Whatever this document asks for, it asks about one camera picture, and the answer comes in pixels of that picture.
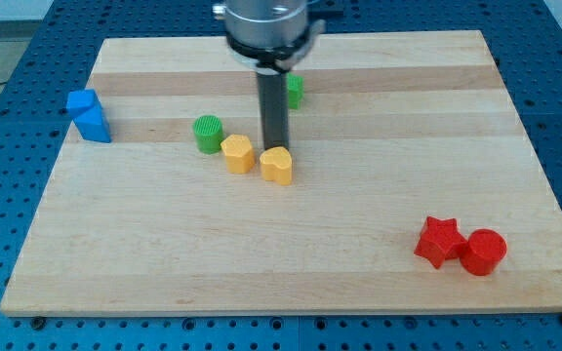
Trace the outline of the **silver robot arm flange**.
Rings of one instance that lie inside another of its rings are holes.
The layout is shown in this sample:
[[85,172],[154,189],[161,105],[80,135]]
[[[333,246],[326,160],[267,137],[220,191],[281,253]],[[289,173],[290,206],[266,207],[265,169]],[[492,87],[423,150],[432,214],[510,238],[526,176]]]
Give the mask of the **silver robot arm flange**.
[[324,20],[309,20],[306,0],[223,0],[212,13],[234,58],[261,75],[291,71],[326,29]]

